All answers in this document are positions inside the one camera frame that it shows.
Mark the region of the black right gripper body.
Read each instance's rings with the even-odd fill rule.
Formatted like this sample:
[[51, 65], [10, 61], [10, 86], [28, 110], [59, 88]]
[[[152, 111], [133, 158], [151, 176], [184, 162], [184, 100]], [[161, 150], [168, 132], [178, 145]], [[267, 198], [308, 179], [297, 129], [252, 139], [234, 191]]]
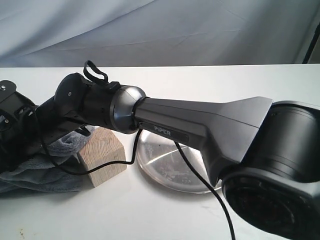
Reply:
[[35, 105], [21, 99], [0, 102], [0, 171], [14, 171], [50, 144], [50, 101]]

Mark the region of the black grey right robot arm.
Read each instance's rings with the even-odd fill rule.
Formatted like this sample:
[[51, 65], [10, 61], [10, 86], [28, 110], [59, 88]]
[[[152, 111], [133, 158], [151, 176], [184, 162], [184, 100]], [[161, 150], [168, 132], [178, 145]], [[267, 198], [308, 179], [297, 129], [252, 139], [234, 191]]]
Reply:
[[213, 190], [252, 226], [290, 240], [320, 237], [320, 108], [251, 97], [225, 103], [157, 99], [109, 81], [88, 60], [41, 105], [0, 83], [0, 170], [13, 171], [48, 144], [87, 126], [143, 130], [199, 150]]

